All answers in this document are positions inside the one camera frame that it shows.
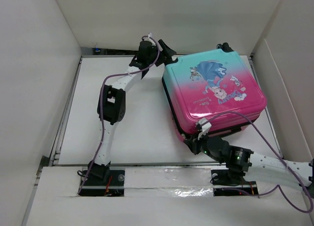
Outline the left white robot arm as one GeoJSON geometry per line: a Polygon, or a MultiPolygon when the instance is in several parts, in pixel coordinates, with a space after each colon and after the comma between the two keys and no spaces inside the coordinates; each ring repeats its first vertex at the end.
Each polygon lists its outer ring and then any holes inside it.
{"type": "Polygon", "coordinates": [[[117,125],[125,116],[126,94],[143,79],[152,66],[172,63],[176,51],[160,39],[143,36],[138,52],[132,58],[125,73],[107,76],[102,84],[97,114],[101,124],[100,144],[83,174],[83,184],[106,185],[110,180],[111,149],[117,125]]]}

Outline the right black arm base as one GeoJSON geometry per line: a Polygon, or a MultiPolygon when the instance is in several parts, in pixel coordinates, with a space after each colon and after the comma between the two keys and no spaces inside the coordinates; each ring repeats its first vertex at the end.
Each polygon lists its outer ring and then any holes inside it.
{"type": "Polygon", "coordinates": [[[255,196],[259,194],[255,181],[248,182],[228,169],[211,170],[210,183],[213,186],[214,197],[255,196]]]}

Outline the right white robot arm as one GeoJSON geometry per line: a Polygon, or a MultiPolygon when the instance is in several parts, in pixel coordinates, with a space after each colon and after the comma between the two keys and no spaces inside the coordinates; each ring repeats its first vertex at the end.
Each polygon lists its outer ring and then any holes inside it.
{"type": "Polygon", "coordinates": [[[313,162],[291,162],[261,155],[250,149],[230,145],[219,136],[184,139],[184,144],[197,155],[204,153],[226,169],[213,170],[212,183],[239,186],[248,182],[265,182],[302,191],[305,186],[314,197],[313,162]]]}

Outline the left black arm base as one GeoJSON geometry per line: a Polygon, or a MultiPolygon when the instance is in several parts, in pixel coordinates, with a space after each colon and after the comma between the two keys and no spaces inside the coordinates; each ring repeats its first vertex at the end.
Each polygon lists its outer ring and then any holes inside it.
{"type": "Polygon", "coordinates": [[[87,170],[78,170],[77,174],[81,177],[78,188],[78,195],[82,197],[123,197],[125,171],[114,169],[105,177],[105,181],[98,180],[94,177],[87,179],[80,190],[87,170]]]}

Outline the pink and teal kids suitcase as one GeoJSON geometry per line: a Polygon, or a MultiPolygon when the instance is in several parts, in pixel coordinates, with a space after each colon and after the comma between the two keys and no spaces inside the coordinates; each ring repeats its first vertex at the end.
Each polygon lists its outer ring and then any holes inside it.
{"type": "Polygon", "coordinates": [[[211,125],[209,135],[238,132],[267,104],[251,70],[227,42],[165,63],[162,84],[181,141],[198,135],[202,118],[211,125]]]}

